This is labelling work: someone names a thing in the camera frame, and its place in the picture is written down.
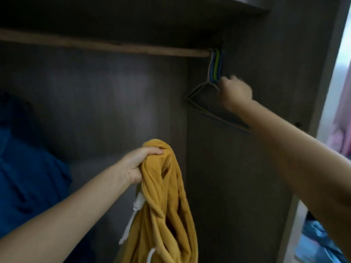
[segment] right arm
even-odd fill
[[[252,100],[252,90],[221,78],[224,106],[265,144],[281,177],[351,260],[351,163]]]

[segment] wardrobe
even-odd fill
[[[71,164],[72,190],[161,139],[182,170],[199,262],[276,262],[293,195],[252,134],[187,108],[183,97],[206,80],[208,58],[4,37],[15,30],[219,48],[222,75],[237,75],[255,100],[315,135],[345,5],[350,0],[0,0],[0,88],[30,104],[48,149]],[[130,188],[92,229],[97,262],[113,261],[134,199]]]

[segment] white drawstring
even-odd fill
[[[124,241],[128,238],[129,231],[130,231],[130,229],[132,227],[132,223],[133,223],[134,217],[137,214],[137,212],[139,210],[141,210],[141,208],[143,207],[144,203],[145,203],[145,198],[144,198],[143,194],[141,192],[139,192],[136,200],[133,203],[133,210],[134,210],[134,212],[133,212],[133,214],[132,214],[132,216],[131,216],[128,224],[127,224],[127,227],[124,230],[122,238],[119,240],[119,244],[124,243]]]
[[[151,263],[151,257],[152,257],[152,255],[153,255],[153,253],[155,253],[155,251],[156,251],[156,248],[155,248],[155,247],[152,248],[152,249],[150,250],[149,254],[147,255],[147,261],[146,261],[146,263]]]

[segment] wardrobe wall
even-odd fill
[[[72,190],[151,138],[172,146],[185,177],[186,58],[0,43],[0,77],[72,163]],[[113,261],[134,199],[131,188],[93,229],[97,262]]]
[[[307,131],[339,0],[275,0],[266,16],[224,32],[224,75]],[[206,63],[189,62],[189,86]],[[187,195],[201,262],[275,262],[292,192],[254,135],[188,112]]]

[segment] left hand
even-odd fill
[[[140,163],[146,159],[148,155],[163,154],[163,150],[154,146],[146,146],[138,148],[129,152],[125,155],[117,164],[122,168],[123,171],[126,171],[131,184],[137,184],[141,182],[142,174],[139,169]]]

